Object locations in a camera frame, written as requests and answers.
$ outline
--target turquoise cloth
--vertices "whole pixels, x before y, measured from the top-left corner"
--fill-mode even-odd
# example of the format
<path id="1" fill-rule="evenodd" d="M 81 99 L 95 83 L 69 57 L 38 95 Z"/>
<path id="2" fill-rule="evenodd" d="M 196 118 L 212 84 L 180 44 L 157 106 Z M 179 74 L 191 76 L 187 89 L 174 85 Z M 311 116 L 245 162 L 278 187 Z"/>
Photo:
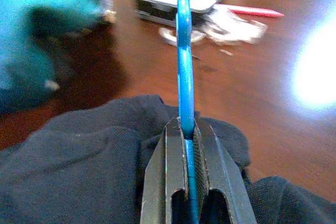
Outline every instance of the turquoise cloth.
<path id="1" fill-rule="evenodd" d="M 53 92 L 53 63 L 37 37 L 92 27 L 101 14 L 98 0 L 0 0 L 0 113 L 35 107 Z"/>

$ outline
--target small debris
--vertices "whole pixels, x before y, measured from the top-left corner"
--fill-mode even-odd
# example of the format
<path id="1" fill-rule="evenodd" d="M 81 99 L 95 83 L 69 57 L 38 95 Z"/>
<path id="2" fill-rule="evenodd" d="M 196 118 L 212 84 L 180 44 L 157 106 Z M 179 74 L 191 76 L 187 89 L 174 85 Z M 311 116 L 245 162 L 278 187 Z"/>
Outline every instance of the small debris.
<path id="1" fill-rule="evenodd" d="M 56 91 L 59 89 L 59 84 L 52 80 L 46 80 L 44 83 L 44 87 L 46 89 L 51 89 L 52 91 Z"/>
<path id="2" fill-rule="evenodd" d="M 103 14 L 103 20 L 109 24 L 114 24 L 117 21 L 117 12 L 106 10 Z"/>
<path id="3" fill-rule="evenodd" d="M 196 59 L 196 60 L 201 60 L 200 57 L 197 57 L 196 55 L 191 55 L 192 58 Z"/>
<path id="4" fill-rule="evenodd" d="M 225 53 L 226 55 L 230 55 L 230 56 L 233 56 L 233 53 L 229 52 L 229 51 L 226 51 L 224 49 L 220 49 L 221 52 Z"/>
<path id="5" fill-rule="evenodd" d="M 88 29 L 88 28 L 83 28 L 81 31 L 80 31 L 83 35 L 88 35 L 90 33 L 92 33 L 92 30 Z"/>

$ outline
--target wooden table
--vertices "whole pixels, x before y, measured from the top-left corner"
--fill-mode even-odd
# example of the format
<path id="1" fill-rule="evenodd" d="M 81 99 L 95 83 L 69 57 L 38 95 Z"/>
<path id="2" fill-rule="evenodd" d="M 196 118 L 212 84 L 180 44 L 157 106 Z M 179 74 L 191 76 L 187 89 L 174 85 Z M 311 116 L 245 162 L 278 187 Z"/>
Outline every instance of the wooden table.
<path id="1" fill-rule="evenodd" d="M 159 94 L 165 103 L 177 105 L 176 48 L 160 39 L 159 24 L 135 16 L 131 0 L 114 1 L 118 11 L 114 27 L 66 41 L 77 73 L 69 87 L 35 110 L 0 118 L 1 148 L 23 141 L 55 115 L 115 98 Z M 286 16 L 246 17 L 269 26 L 258 45 L 219 47 L 204 40 L 193 47 L 200 58 L 194 60 L 196 109 L 247 135 L 253 180 L 279 175 L 336 201 L 336 106 L 308 106 L 295 89 L 296 71 L 309 38 L 335 19 L 336 0 L 225 3 L 271 8 Z M 321 56 L 327 53 L 321 50 Z"/>

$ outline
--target black cloth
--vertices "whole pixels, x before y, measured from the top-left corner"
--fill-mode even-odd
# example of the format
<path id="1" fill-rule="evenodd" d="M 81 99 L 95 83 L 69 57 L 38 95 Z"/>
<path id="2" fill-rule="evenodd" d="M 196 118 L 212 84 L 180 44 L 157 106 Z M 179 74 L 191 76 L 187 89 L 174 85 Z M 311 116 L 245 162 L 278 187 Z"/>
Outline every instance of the black cloth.
<path id="1" fill-rule="evenodd" d="M 139 223 L 145 167 L 178 109 L 159 96 L 50 120 L 0 152 L 0 223 Z M 244 177 L 258 223 L 336 223 L 336 205 L 279 177 L 251 184 L 245 136 L 204 118 Z"/>

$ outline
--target red pen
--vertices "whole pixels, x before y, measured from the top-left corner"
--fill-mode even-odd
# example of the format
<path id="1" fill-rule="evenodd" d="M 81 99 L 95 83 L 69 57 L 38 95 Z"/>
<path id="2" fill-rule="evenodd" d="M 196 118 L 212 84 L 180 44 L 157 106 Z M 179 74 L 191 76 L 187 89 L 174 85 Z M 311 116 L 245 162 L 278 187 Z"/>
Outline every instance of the red pen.
<path id="1" fill-rule="evenodd" d="M 284 14 L 276 12 L 275 10 L 270 10 L 270 9 L 237 6 L 237 5 L 223 5 L 223 6 L 227 7 L 231 12 L 236 13 L 236 14 L 246 14 L 246 15 L 254 15 L 254 16 L 261 16 L 261 17 L 268 17 L 268 18 L 284 17 Z"/>

